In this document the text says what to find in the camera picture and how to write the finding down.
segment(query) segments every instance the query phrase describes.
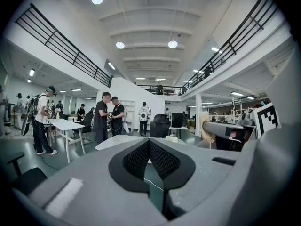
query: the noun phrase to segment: wire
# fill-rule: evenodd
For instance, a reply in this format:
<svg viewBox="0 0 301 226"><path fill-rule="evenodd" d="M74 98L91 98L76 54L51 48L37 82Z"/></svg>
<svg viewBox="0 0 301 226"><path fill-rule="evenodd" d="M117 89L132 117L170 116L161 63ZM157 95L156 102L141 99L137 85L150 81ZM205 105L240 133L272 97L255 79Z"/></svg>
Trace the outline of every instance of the wire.
<svg viewBox="0 0 301 226"><path fill-rule="evenodd" d="M146 178L143 178L144 180L146 181L149 181L151 184L153 184L154 186L156 186L157 188L160 188L162 191L164 191L161 187L157 186L156 184L154 184L152 181L146 179Z"/></svg>
<svg viewBox="0 0 301 226"><path fill-rule="evenodd" d="M49 166L49 167L51 167L51 168L53 168L53 169L59 171L59 169L56 169L56 168L54 168L53 166L50 166L48 163L46 163L46 162L44 161L44 158L43 158L42 156L41 156L40 158L42 158L43 162L44 162L47 166Z"/></svg>

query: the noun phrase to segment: sneakers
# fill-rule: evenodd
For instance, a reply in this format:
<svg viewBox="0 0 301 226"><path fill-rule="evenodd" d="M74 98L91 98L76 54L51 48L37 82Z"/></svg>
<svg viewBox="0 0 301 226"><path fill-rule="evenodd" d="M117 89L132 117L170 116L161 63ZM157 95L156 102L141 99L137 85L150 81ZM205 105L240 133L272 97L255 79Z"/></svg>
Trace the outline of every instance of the sneakers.
<svg viewBox="0 0 301 226"><path fill-rule="evenodd" d="M55 155L57 154L57 150L53 150L53 152L51 154L48 154L48 156L52 156L52 155Z"/></svg>
<svg viewBox="0 0 301 226"><path fill-rule="evenodd" d="M42 154L45 154L46 153L46 150L43 150L41 153L37 153L38 156L42 155Z"/></svg>

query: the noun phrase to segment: table leg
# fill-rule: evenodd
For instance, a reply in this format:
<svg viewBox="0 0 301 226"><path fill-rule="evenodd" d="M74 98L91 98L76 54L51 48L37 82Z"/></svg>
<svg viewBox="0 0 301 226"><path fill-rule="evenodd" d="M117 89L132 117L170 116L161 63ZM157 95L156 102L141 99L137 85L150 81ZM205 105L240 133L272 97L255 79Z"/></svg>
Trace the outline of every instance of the table leg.
<svg viewBox="0 0 301 226"><path fill-rule="evenodd" d="M50 126L49 126L49 135L50 135L49 141L50 141L50 147L52 147L52 136L51 136L51 132L52 132L52 130L51 130L51 124L50 124Z"/></svg>
<svg viewBox="0 0 301 226"><path fill-rule="evenodd" d="M84 153L84 155L85 155L86 152L85 152L85 148L84 148L83 135L82 135L82 128L79 128L79 137L80 137L81 148L83 148L83 153Z"/></svg>
<svg viewBox="0 0 301 226"><path fill-rule="evenodd" d="M67 161L70 163L70 158L69 158L69 139L68 139L68 130L65 131L66 133L66 153L67 153Z"/></svg>

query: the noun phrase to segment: black railing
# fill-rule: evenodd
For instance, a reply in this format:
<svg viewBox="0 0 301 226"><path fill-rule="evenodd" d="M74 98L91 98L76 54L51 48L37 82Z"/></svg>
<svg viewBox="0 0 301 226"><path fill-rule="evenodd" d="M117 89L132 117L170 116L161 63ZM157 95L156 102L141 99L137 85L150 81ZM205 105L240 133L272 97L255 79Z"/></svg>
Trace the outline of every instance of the black railing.
<svg viewBox="0 0 301 226"><path fill-rule="evenodd" d="M182 92L185 93L199 84L203 79L209 77L219 67L225 64L229 58L235 56L255 34L264 29L264 26L271 19L276 10L277 6L272 0L258 0L243 22L219 51L183 85Z"/></svg>
<svg viewBox="0 0 301 226"><path fill-rule="evenodd" d="M16 23L70 64L110 87L111 77L58 31L32 3Z"/></svg>
<svg viewBox="0 0 301 226"><path fill-rule="evenodd" d="M162 85L138 85L154 95L180 96L182 87L162 86Z"/></svg>

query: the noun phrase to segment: black pants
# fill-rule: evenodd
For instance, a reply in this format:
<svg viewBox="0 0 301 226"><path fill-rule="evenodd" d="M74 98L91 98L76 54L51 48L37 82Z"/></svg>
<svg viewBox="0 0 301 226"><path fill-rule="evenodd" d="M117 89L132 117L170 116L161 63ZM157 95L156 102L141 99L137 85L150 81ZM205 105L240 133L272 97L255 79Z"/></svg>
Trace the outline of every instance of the black pants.
<svg viewBox="0 0 301 226"><path fill-rule="evenodd" d="M120 135L122 131L122 121L112 121L112 135Z"/></svg>
<svg viewBox="0 0 301 226"><path fill-rule="evenodd" d="M103 141L108 139L108 129L103 128L103 129L95 129L95 139L96 143L99 145Z"/></svg>
<svg viewBox="0 0 301 226"><path fill-rule="evenodd" d="M147 121L140 121L140 135L142 134L143 126L144 126L144 134L146 135L146 131L147 131Z"/></svg>
<svg viewBox="0 0 301 226"><path fill-rule="evenodd" d="M52 148L48 145L48 141L45 136L44 125L41 122L38 122L32 117L32 129L33 129L33 140L34 147L37 153L43 152L43 147L48 154L53 152Z"/></svg>

